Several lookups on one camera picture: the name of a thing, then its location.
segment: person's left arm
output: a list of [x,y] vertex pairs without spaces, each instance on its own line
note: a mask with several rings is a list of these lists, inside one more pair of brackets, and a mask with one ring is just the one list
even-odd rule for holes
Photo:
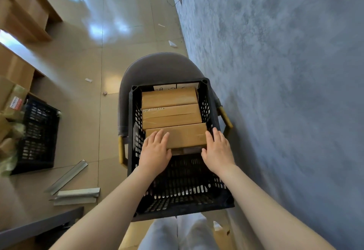
[[100,204],[57,240],[51,250],[118,249],[140,200],[172,157],[163,130],[145,139],[139,166]]

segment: leg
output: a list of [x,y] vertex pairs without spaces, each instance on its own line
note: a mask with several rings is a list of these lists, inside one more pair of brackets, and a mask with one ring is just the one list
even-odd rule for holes
[[156,219],[149,227],[138,250],[178,250],[177,219]]
[[177,217],[180,250],[219,250],[202,213]]

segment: hand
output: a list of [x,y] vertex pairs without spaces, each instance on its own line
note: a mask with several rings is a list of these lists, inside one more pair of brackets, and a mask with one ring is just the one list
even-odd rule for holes
[[172,151],[167,151],[168,138],[169,132],[163,136],[163,129],[161,129],[158,132],[154,131],[144,140],[139,167],[148,169],[154,177],[165,170],[172,157]]
[[202,159],[208,169],[220,177],[222,172],[230,165],[235,165],[234,156],[230,144],[225,136],[213,128],[214,139],[210,132],[206,131],[207,150],[202,149]]

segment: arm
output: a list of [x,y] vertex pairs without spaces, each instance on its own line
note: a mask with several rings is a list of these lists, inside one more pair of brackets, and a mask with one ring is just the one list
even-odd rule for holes
[[169,133],[144,140],[139,166],[112,193],[73,225],[51,250],[118,249],[149,185],[172,157],[166,149]]
[[213,133],[214,139],[206,132],[202,158],[229,188],[265,249],[334,249],[244,174],[235,165],[224,135],[216,128]]

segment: tile floor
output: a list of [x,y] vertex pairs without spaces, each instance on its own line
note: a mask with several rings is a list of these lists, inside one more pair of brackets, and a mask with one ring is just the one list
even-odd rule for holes
[[[174,0],[49,0],[64,20],[49,31],[52,42],[23,46],[0,34],[3,44],[46,75],[32,91],[62,112],[54,169],[0,180],[0,191],[11,195],[0,207],[12,211],[1,228],[69,210],[70,206],[54,207],[43,191],[82,159],[89,165],[64,190],[100,187],[98,201],[102,201],[126,178],[127,171],[118,162],[117,141],[123,74],[132,62],[151,53],[187,56],[176,9],[167,1],[174,4]],[[170,47],[168,40],[178,48]],[[85,212],[95,205],[84,205]],[[209,214],[215,217],[226,218],[226,213]],[[151,222],[132,223],[121,248],[135,249]]]

